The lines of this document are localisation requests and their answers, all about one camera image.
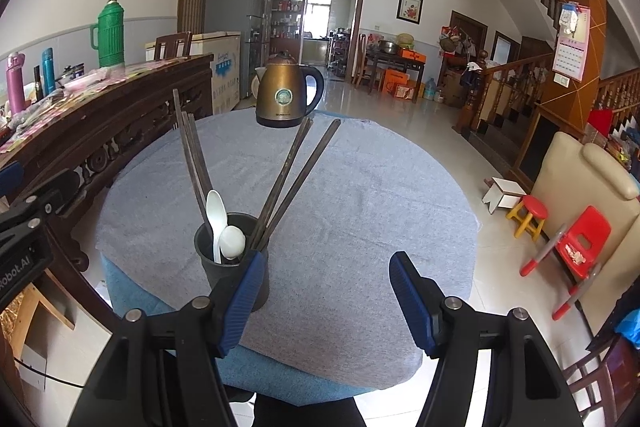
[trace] beige sofa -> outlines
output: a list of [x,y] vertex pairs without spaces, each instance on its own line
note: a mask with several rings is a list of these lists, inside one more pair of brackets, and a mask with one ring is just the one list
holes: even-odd
[[543,227],[548,237],[562,223],[574,222],[590,204],[611,225],[611,234],[599,256],[604,264],[602,272],[580,298],[591,330],[596,333],[616,300],[640,275],[638,186],[609,153],[558,132],[531,194],[545,203],[549,212]]

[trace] side table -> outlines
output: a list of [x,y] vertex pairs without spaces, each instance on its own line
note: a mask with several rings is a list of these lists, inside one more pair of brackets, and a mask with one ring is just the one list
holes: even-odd
[[489,203],[489,214],[500,208],[513,208],[527,193],[516,182],[492,178],[494,183],[482,198],[482,203]]

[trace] orange box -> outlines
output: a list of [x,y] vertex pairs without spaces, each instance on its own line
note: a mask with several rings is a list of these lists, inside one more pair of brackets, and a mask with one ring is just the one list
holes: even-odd
[[392,92],[394,98],[399,98],[400,100],[413,100],[415,87],[406,86],[402,84],[394,84],[395,89]]
[[406,50],[404,48],[400,48],[400,53],[398,54],[403,58],[415,58],[415,53],[413,50]]
[[404,84],[406,84],[408,81],[408,74],[402,73],[402,71],[388,69],[385,71],[385,83],[383,84],[382,88],[388,90],[388,86],[390,84],[401,84],[404,86]]

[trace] utensil holder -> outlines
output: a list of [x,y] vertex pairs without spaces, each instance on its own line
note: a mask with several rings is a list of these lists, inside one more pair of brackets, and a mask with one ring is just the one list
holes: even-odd
[[[226,214],[226,216],[227,223],[238,227],[247,238],[251,236],[255,225],[258,222],[256,217],[250,216],[249,214],[243,214],[242,212],[230,212]],[[204,223],[193,236],[193,244],[195,245],[196,252],[198,252],[198,255],[200,256],[200,261],[207,275],[207,280],[209,281],[211,289],[215,287],[220,279],[231,275],[233,273],[232,270],[239,269],[239,264],[214,263],[212,258],[211,238],[209,237],[209,232],[207,232],[207,228]],[[262,249],[262,255],[266,261],[264,266],[264,277],[262,279],[260,291],[258,291],[258,296],[255,298],[252,312],[262,308],[269,297],[269,242],[267,242],[267,245]]]

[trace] white plastic spoon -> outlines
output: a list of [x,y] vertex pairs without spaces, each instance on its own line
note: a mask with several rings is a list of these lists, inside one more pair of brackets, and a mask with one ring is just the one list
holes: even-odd
[[222,264],[220,256],[220,235],[226,229],[226,210],[220,194],[216,190],[210,190],[207,194],[207,219],[213,230],[213,262]]

